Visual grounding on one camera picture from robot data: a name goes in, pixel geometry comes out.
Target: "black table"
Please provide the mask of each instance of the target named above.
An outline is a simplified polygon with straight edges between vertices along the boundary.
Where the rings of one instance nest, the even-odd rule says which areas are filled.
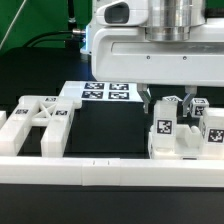
[[[22,95],[58,95],[66,80],[94,80],[78,52],[12,49],[0,58],[0,109],[10,114]],[[214,105],[222,105],[222,92],[199,89]],[[183,97],[184,88],[152,86],[151,93],[155,102],[163,95]],[[141,103],[84,102],[73,123],[65,157],[148,158],[152,116]],[[40,156],[43,131],[31,130],[19,156]],[[223,206],[224,189],[0,185],[4,224],[221,224]]]

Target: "white robot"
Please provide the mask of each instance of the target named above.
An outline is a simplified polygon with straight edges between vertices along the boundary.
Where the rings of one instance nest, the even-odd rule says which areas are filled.
[[[205,20],[205,0],[94,0],[87,27],[98,81],[186,86],[183,116],[197,86],[223,86],[224,19]]]
[[[206,20],[205,0],[93,1],[87,42],[81,52],[92,55],[95,78],[137,83],[146,113],[148,84],[185,86],[183,116],[190,103],[207,107],[194,99],[197,86],[224,86],[224,19]],[[151,157],[223,159],[221,111],[206,108],[199,127],[190,128],[177,124],[175,103],[157,102]]]

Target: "white cable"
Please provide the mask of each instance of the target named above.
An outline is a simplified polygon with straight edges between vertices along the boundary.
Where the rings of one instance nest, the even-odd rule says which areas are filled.
[[[1,51],[1,49],[2,49],[2,47],[3,47],[3,45],[4,45],[4,43],[5,43],[5,41],[7,40],[7,38],[8,38],[8,36],[9,36],[9,34],[10,34],[10,32],[11,32],[11,30],[12,30],[12,28],[13,28],[15,22],[16,22],[16,20],[18,19],[19,15],[20,15],[20,13],[21,13],[21,11],[23,10],[23,8],[24,8],[26,2],[27,2],[27,0],[24,0],[24,1],[23,1],[23,3],[21,4],[21,6],[20,6],[18,12],[16,13],[16,16],[14,17],[14,19],[13,19],[11,25],[9,26],[9,28],[8,28],[8,30],[7,30],[7,32],[6,32],[5,36],[4,36],[4,38],[3,38],[2,42],[1,42],[1,44],[0,44],[0,51]]]

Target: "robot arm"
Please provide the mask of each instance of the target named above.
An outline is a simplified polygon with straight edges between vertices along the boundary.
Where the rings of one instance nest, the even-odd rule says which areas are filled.
[[[186,116],[197,86],[224,86],[224,20],[205,23],[204,12],[205,0],[101,5],[94,15],[99,29],[92,38],[93,75],[99,81],[138,83],[140,95],[147,84],[183,85]]]

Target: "white cube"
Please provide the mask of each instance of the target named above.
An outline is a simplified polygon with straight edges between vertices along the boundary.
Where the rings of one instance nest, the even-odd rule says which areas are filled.
[[[164,96],[163,100],[170,102],[182,102],[183,100],[178,96]]]
[[[209,102],[206,98],[194,98],[190,103],[191,117],[200,118],[203,116],[204,109],[209,107]]]

